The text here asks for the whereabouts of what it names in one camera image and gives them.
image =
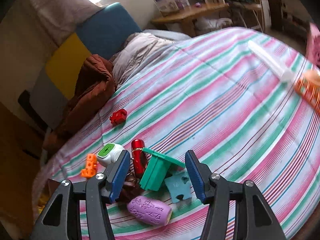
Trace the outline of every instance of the box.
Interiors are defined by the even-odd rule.
[[[175,0],[153,0],[163,16],[179,11]]]

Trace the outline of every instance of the white tube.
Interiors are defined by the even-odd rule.
[[[281,82],[293,82],[294,73],[283,62],[281,62],[277,56],[270,55],[265,51],[265,49],[253,41],[248,41],[248,47],[254,54],[256,54],[267,64],[267,66],[273,71],[273,73],[280,79]]]

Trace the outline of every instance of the pink and green stripes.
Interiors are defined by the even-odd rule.
[[[143,62],[141,70],[60,150],[39,174],[34,195],[41,190],[44,175],[80,181],[87,153],[108,142],[130,149],[130,142],[141,138],[148,147],[182,161],[193,149],[201,162],[229,180],[253,179],[286,235],[293,236],[320,199],[320,120],[292,86],[281,84],[251,53],[248,40],[279,56],[297,78],[311,68],[283,43],[242,28],[167,47]],[[128,111],[128,118],[113,128],[108,117],[119,108]],[[171,222],[153,228],[130,216],[125,205],[110,205],[116,239],[199,238],[207,207],[194,192],[189,203],[180,205],[172,204],[165,188],[145,195],[172,207]],[[226,239],[232,238],[234,208],[230,203]],[[84,205],[81,219],[83,239],[88,239]]]

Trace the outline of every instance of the pink cloth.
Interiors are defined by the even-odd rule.
[[[317,26],[310,23],[307,40],[306,58],[313,64],[320,66],[320,31]]]

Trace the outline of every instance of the orange connecting cubes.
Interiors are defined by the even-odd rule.
[[[85,169],[81,170],[81,177],[92,178],[97,173],[97,157],[93,153],[87,155]]]

